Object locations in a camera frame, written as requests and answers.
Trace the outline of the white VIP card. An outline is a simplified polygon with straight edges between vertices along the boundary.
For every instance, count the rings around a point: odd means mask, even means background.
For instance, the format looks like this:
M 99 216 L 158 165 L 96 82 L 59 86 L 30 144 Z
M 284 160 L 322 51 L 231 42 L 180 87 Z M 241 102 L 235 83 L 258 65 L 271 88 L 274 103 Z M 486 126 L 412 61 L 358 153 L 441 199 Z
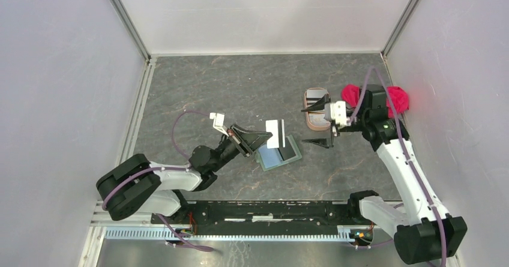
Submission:
M 273 119 L 265 121 L 265 130 L 272 134 L 267 140 L 268 149 L 284 148 L 286 146 L 285 121 Z

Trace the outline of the black credit card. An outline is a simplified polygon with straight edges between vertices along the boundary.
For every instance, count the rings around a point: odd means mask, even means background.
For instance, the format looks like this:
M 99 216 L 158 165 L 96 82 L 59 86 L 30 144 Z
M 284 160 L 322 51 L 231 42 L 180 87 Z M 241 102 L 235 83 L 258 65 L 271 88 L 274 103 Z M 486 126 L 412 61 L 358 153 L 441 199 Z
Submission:
M 282 161 L 288 161 L 293 159 L 294 157 L 297 157 L 297 153 L 294 150 L 294 147 L 288 140 L 285 141 L 284 146 L 278 148 L 278 152 L 281 156 Z

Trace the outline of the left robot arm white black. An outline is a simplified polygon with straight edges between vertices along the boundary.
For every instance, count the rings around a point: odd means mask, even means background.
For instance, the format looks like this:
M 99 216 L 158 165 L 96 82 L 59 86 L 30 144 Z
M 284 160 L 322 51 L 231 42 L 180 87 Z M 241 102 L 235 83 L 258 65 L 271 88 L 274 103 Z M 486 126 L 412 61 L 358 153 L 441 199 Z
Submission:
M 277 131 L 246 130 L 233 124 L 222 135 L 218 147 L 195 147 L 186 165 L 158 164 L 144 154 L 134 154 L 97 181 L 101 207 L 113 221 L 143 211 L 182 223 L 188 217 L 188 206 L 180 198 L 182 190 L 207 189 L 230 161 L 238 155 L 253 155 L 278 135 Z

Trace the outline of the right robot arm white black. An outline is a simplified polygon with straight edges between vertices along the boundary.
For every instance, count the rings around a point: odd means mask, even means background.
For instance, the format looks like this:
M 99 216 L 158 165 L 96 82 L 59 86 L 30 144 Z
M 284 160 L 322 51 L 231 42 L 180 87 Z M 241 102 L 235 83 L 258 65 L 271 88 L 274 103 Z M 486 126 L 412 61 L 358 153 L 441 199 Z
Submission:
M 463 217 L 451 215 L 426 179 L 398 117 L 393 87 L 349 85 L 346 90 L 351 100 L 333 101 L 323 88 L 304 93 L 308 124 L 327 121 L 330 131 L 330 138 L 314 139 L 313 144 L 331 148 L 340 133 L 360 132 L 385 164 L 403 203 L 398 210 L 373 190 L 354 192 L 347 201 L 348 219 L 380 227 L 408 265 L 433 260 L 445 265 L 456 255 L 468 228 Z

